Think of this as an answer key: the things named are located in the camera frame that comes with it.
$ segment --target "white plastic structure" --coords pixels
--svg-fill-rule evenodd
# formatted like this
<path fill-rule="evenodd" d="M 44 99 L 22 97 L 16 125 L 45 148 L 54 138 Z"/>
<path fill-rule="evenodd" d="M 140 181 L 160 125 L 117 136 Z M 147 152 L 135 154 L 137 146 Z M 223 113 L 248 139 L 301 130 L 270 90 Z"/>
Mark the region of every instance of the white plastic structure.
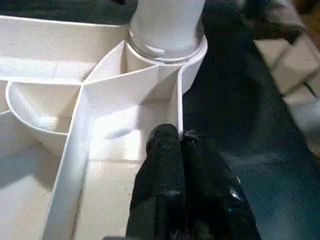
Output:
<path fill-rule="evenodd" d="M 164 62 L 186 61 L 204 44 L 201 13 L 206 0 L 139 0 L 129 40 L 143 56 Z"/>
<path fill-rule="evenodd" d="M 124 236 L 151 130 L 183 131 L 207 52 L 137 53 L 128 26 L 0 16 L 0 239 Z"/>

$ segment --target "plastic compartment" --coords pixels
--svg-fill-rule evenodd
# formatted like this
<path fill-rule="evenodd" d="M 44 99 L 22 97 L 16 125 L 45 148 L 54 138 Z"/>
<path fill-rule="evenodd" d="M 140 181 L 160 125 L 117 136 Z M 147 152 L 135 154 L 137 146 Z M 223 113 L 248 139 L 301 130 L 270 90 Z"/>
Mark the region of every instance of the plastic compartment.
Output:
<path fill-rule="evenodd" d="M 158 70 L 152 66 L 83 86 L 45 239 L 69 239 L 72 232 L 77 240 L 125 234 L 134 179 L 151 130 L 172 123 L 182 131 L 181 85 L 173 84 L 170 98 L 154 98 L 161 87 Z"/>
<path fill-rule="evenodd" d="M 59 162 L 40 144 L 0 159 L 1 239 L 41 239 Z"/>
<path fill-rule="evenodd" d="M 81 84 L 128 35 L 126 25 L 0 16 L 0 78 L 28 83 Z"/>
<path fill-rule="evenodd" d="M 10 82 L 6 99 L 38 141 L 61 156 L 79 90 L 77 85 Z"/>
<path fill-rule="evenodd" d="M 60 159 L 9 110 L 0 134 L 0 238 L 41 239 Z"/>

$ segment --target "white cylindrical pipe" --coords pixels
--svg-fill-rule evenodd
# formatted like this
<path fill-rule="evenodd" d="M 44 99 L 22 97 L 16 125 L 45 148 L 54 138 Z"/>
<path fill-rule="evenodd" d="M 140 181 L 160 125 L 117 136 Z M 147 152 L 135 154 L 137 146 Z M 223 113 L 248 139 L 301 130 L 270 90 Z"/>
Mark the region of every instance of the white cylindrical pipe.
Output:
<path fill-rule="evenodd" d="M 140 54 L 161 62 L 186 61 L 203 42 L 205 0 L 139 0 L 129 40 Z"/>

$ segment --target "white box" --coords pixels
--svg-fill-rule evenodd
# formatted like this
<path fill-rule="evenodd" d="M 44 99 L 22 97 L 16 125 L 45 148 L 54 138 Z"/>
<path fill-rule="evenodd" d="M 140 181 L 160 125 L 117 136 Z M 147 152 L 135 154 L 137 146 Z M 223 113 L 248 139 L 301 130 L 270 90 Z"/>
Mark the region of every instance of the white box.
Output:
<path fill-rule="evenodd" d="M 127 26 L 0 16 L 0 238 L 124 236 L 134 179 L 207 52 L 136 53 Z"/>

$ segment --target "dark blue surface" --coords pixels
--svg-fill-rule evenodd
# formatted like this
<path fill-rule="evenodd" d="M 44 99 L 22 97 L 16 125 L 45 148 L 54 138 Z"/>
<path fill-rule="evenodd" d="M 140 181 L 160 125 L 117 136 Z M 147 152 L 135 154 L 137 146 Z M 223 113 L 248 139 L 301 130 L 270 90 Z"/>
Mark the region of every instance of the dark blue surface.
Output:
<path fill-rule="evenodd" d="M 134 0 L 0 3 L 2 14 L 89 23 L 125 23 L 134 9 Z M 207 0 L 203 22 L 209 49 L 183 97 L 185 129 L 209 136 L 239 176 L 262 239 L 320 240 L 319 170 L 249 29 L 215 0 Z"/>

